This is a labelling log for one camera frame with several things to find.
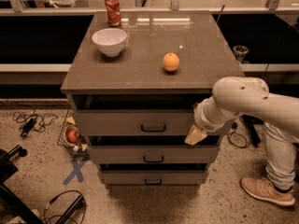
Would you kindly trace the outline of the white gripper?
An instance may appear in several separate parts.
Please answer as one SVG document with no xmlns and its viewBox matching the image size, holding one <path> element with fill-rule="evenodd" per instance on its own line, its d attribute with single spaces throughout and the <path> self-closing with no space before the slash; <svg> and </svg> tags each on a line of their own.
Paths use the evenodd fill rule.
<svg viewBox="0 0 299 224">
<path fill-rule="evenodd" d="M 196 145 L 207 137 L 206 132 L 216 132 L 224 125 L 224 116 L 212 100 L 194 104 L 193 114 L 196 126 L 190 128 L 185 138 L 187 145 Z"/>
</svg>

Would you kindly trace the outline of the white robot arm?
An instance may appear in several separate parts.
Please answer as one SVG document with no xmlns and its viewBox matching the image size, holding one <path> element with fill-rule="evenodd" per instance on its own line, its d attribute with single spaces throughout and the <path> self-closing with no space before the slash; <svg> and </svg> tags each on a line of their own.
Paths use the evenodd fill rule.
<svg viewBox="0 0 299 224">
<path fill-rule="evenodd" d="M 260 78 L 224 77 L 215 83 L 211 97 L 194 105 L 194 124 L 185 143 L 195 145 L 228 120 L 242 115 L 260 119 L 299 138 L 298 98 L 271 93 Z"/>
</svg>

